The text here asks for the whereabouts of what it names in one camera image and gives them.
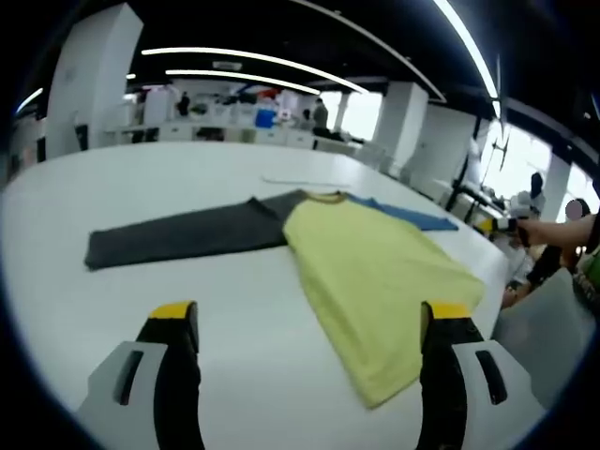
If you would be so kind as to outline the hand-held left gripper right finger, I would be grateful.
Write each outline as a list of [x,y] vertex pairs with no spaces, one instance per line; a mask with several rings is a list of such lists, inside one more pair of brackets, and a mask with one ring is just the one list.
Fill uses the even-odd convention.
[[421,308],[419,449],[514,449],[546,411],[529,373],[459,304]]

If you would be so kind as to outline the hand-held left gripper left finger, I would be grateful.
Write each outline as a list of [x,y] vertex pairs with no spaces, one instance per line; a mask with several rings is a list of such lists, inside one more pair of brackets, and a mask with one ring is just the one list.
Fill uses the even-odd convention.
[[88,378],[78,422],[105,449],[203,449],[198,309],[160,306]]

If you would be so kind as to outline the person's right hand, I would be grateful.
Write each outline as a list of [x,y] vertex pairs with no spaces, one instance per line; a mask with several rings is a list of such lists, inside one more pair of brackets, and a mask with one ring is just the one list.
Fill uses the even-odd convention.
[[545,222],[520,218],[517,220],[517,238],[525,248],[547,245],[551,239],[548,237]]

